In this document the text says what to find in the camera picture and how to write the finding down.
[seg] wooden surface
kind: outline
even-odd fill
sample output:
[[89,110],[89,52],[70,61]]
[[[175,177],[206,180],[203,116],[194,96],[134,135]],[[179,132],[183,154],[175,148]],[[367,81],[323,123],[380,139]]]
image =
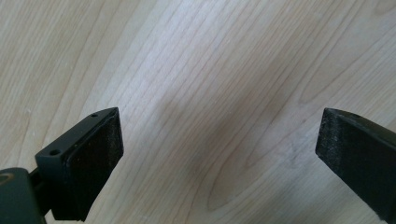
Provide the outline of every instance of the wooden surface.
[[394,0],[1,1],[0,168],[118,106],[87,223],[379,223],[315,144],[324,107],[396,131],[395,60]]

